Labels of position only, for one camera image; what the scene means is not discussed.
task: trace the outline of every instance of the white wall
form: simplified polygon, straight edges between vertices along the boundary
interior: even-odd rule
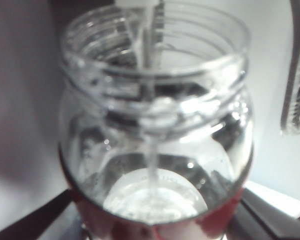
[[[0,0],[0,230],[66,188],[56,54],[46,1]]]
[[[250,179],[300,200],[300,135],[281,136],[280,118],[293,46],[289,0],[189,0],[237,16],[251,31],[246,82],[254,103]]]

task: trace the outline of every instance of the jar rim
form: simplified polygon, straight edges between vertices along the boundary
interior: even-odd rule
[[[232,53],[226,53],[222,56],[219,56],[217,58],[211,59],[211,60],[203,60],[201,63],[193,64],[186,67],[174,67],[169,69],[148,69],[148,68],[126,68],[124,66],[117,66],[110,64],[105,61],[100,61],[96,59],[92,59],[85,55],[84,53],[74,49],[70,44],[67,43],[68,41],[68,34],[71,32],[75,26],[80,23],[81,21],[87,20],[91,16],[97,16],[101,13],[106,12],[107,10],[111,9],[118,9],[117,6],[114,4],[107,5],[103,7],[98,7],[96,9],[90,10],[79,17],[75,18],[64,30],[63,34],[60,38],[60,48],[61,48],[61,54],[65,55],[67,53],[70,58],[75,58],[80,60],[82,63],[87,63],[90,66],[96,67],[97,69],[104,70],[107,72],[115,73],[118,75],[130,75],[130,76],[152,76],[152,77],[161,77],[161,76],[182,76],[182,75],[193,75],[193,74],[200,74],[204,72],[211,71],[215,68],[219,68],[220,66],[227,64],[231,62],[233,59],[236,59],[240,56],[244,56],[246,52],[248,51],[250,41],[251,41],[251,35],[248,27],[245,25],[243,21],[241,21],[239,18],[226,13],[222,10],[204,5],[204,4],[195,4],[195,3],[184,3],[180,1],[164,1],[164,3],[169,4],[176,4],[179,6],[191,6],[196,7],[199,9],[204,9],[205,11],[209,11],[211,13],[215,13],[217,15],[221,15],[223,17],[228,18],[232,22],[236,24],[236,27],[239,28],[241,31],[242,39],[241,44],[238,46],[238,49],[236,52]]]

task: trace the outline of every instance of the glass jar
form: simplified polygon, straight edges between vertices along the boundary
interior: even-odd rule
[[[137,67],[116,6],[75,19],[62,41],[60,159],[98,239],[220,238],[252,155],[249,32],[209,7],[155,11],[155,66]]]

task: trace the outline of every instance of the clear liquid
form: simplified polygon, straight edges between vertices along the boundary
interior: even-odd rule
[[[156,57],[154,51],[154,12],[155,8],[151,6],[138,9],[123,9],[123,15],[126,19],[125,25],[131,42],[131,48],[135,55],[137,68],[139,69],[152,69],[154,67],[154,61]],[[145,85],[145,88],[145,100],[153,102],[156,95],[155,79],[149,79],[148,84]],[[134,208],[136,209],[142,208],[142,205],[149,202],[150,204],[147,205],[147,208],[142,208],[143,213],[141,214],[142,216],[140,216],[140,218],[142,220],[145,220],[144,216],[148,216],[147,218],[149,219],[149,221],[150,219],[151,221],[159,221],[159,219],[155,217],[157,213],[155,211],[152,211],[152,208],[156,209],[155,206],[160,206],[161,208],[165,209],[166,203],[171,204],[172,201],[166,201],[164,198],[159,197],[163,192],[165,192],[165,188],[161,188],[159,182],[157,159],[158,141],[157,139],[153,139],[151,136],[147,136],[146,134],[144,134],[143,136],[146,143],[145,161],[148,169],[147,187],[145,189],[136,191],[133,195],[130,195],[128,197],[128,199],[130,200],[128,201],[132,202]],[[133,210],[126,210],[129,212],[128,215],[133,215]],[[170,214],[163,214],[160,218],[169,219],[169,215]]]
[[[145,153],[118,155],[101,173],[87,179],[82,189],[108,212],[150,225],[194,217],[225,201],[233,187],[226,153],[214,155],[215,170],[207,162],[182,156],[182,150],[179,153],[156,155],[155,176]]]

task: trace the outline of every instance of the red surface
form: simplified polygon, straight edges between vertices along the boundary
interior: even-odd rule
[[[81,193],[73,199],[87,228],[101,239],[111,240],[210,240],[220,236],[230,221],[242,190],[214,211],[174,223],[147,225],[104,211]]]

